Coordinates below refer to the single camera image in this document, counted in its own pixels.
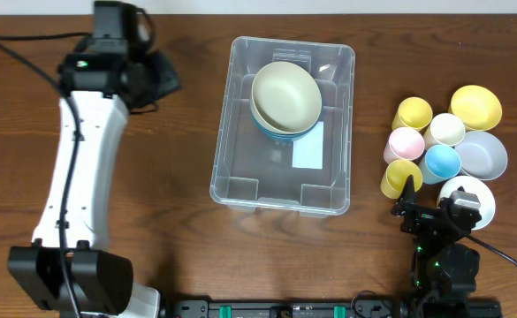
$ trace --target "plastic cup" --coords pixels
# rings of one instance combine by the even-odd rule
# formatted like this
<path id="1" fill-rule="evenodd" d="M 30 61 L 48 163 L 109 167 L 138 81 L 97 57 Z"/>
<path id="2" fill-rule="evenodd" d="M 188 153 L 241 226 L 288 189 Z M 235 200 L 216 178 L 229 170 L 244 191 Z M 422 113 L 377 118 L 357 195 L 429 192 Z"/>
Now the plastic cup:
<path id="1" fill-rule="evenodd" d="M 415 163 L 399 159 L 388 164 L 380 183 L 382 193 L 390 199 L 398 199 L 410 175 L 414 176 L 415 191 L 418 191 L 423 183 L 423 175 Z"/>
<path id="2" fill-rule="evenodd" d="M 423 175 L 423 183 L 434 185 L 459 174 L 460 157 L 453 148 L 436 145 L 427 151 L 419 163 Z"/>
<path id="3" fill-rule="evenodd" d="M 487 131 L 502 119 L 502 104 L 487 88 L 468 85 L 454 93 L 449 112 L 462 119 L 467 130 Z"/>
<path id="4" fill-rule="evenodd" d="M 423 135 L 425 150 L 435 145 L 455 146 L 463 139 L 466 129 L 462 120 L 453 114 L 436 115 Z"/>
<path id="5" fill-rule="evenodd" d="M 467 132 L 454 150 L 462 161 L 463 174 L 481 180 L 493 180 L 506 171 L 506 148 L 491 133 Z"/>
<path id="6" fill-rule="evenodd" d="M 425 141 L 419 132 L 413 128 L 400 127 L 390 134 L 384 149 L 384 160 L 392 163 L 394 160 L 419 158 L 425 150 Z"/>
<path id="7" fill-rule="evenodd" d="M 459 187 L 463 187 L 465 192 L 476 194 L 480 201 L 480 216 L 482 220 L 476 223 L 476 227 L 473 230 L 480 230 L 486 227 L 496 214 L 496 201 L 494 195 L 484 182 L 477 178 L 468 176 L 458 176 L 445 182 L 441 193 L 438 195 L 437 205 L 441 198 L 451 197 L 453 191 L 459 190 Z"/>
<path id="8" fill-rule="evenodd" d="M 411 127 L 416 131 L 425 128 L 433 118 L 433 109 L 428 102 L 419 97 L 409 97 L 398 107 L 392 122 L 392 130 Z"/>

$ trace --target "white wall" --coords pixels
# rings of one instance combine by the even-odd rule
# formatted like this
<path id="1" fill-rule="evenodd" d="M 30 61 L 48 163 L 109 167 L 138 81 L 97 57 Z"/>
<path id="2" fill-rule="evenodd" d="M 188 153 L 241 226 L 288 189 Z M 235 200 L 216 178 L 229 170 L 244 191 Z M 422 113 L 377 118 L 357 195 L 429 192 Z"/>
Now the white wall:
<path id="1" fill-rule="evenodd" d="M 149 13 L 517 13 L 517 0 L 127 0 Z M 93 0 L 0 0 L 0 14 L 89 14 Z"/>

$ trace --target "white bowl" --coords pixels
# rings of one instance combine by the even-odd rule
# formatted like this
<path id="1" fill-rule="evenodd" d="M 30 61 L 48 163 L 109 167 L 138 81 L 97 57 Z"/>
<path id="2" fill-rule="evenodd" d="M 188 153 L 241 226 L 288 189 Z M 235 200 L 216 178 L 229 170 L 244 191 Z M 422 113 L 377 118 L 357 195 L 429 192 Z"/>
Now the white bowl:
<path id="1" fill-rule="evenodd" d="M 458 176 L 446 181 L 441 189 L 441 193 L 438 195 L 437 204 L 441 201 L 441 198 L 450 198 L 451 193 L 458 190 L 461 186 L 465 192 L 473 193 L 478 196 L 478 200 L 480 201 L 479 211 L 482 220 L 476 223 L 473 230 L 483 229 L 494 219 L 494 215 L 496 214 L 496 201 L 494 200 L 494 194 L 492 194 L 490 188 L 477 178 Z"/>
<path id="2" fill-rule="evenodd" d="M 319 86 L 296 64 L 267 64 L 252 83 L 252 116 L 270 132 L 304 133 L 319 120 L 322 108 Z"/>

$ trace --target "white paper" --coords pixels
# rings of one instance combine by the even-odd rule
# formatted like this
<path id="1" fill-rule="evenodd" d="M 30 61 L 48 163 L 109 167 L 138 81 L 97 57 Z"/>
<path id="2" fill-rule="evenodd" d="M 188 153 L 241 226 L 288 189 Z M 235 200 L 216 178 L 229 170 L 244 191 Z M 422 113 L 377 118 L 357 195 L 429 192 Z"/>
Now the white paper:
<path id="1" fill-rule="evenodd" d="M 317 123 L 305 136 L 293 142 L 292 167 L 323 168 L 323 122 Z"/>

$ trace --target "dishware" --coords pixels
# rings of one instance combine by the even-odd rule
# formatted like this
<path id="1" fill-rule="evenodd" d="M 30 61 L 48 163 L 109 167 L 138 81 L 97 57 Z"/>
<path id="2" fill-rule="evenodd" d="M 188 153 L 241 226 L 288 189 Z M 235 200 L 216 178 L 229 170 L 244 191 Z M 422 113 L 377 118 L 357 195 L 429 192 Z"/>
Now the dishware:
<path id="1" fill-rule="evenodd" d="M 489 89 L 468 85 L 454 93 L 449 112 L 462 119 L 467 130 L 487 131 L 502 119 L 502 104 Z"/>
<path id="2" fill-rule="evenodd" d="M 419 167 L 415 163 L 406 159 L 399 159 L 390 164 L 386 168 L 382 182 L 380 182 L 380 190 L 390 199 L 398 199 L 406 184 L 407 177 L 414 176 L 415 191 L 421 189 L 423 175 Z"/>
<path id="3" fill-rule="evenodd" d="M 445 182 L 438 195 L 437 205 L 441 198 L 449 198 L 453 191 L 459 190 L 462 186 L 465 192 L 476 194 L 480 201 L 480 216 L 482 220 L 476 223 L 473 230 L 480 230 L 486 227 L 496 214 L 496 201 L 494 195 L 484 182 L 474 177 L 458 176 Z"/>
<path id="4" fill-rule="evenodd" d="M 453 148 L 445 145 L 436 145 L 427 151 L 419 169 L 423 175 L 423 183 L 434 185 L 459 174 L 460 157 Z"/>
<path id="5" fill-rule="evenodd" d="M 400 127 L 394 130 L 388 138 L 384 149 L 384 160 L 391 163 L 394 160 L 419 158 L 425 150 L 425 141 L 419 132 L 410 127 Z"/>
<path id="6" fill-rule="evenodd" d="M 276 134 L 303 134 L 323 108 L 321 92 L 308 72 L 289 62 L 265 65 L 255 76 L 250 110 L 255 122 Z"/>
<path id="7" fill-rule="evenodd" d="M 436 115 L 423 135 L 425 150 L 435 145 L 455 146 L 463 139 L 466 129 L 462 120 L 453 114 Z"/>
<path id="8" fill-rule="evenodd" d="M 454 150 L 462 162 L 461 172 L 481 180 L 493 180 L 507 168 L 507 151 L 494 135 L 488 132 L 467 132 Z"/>
<path id="9" fill-rule="evenodd" d="M 419 97 L 409 97 L 398 107 L 392 122 L 392 130 L 411 127 L 416 131 L 425 128 L 433 118 L 433 109 L 428 102 Z"/>

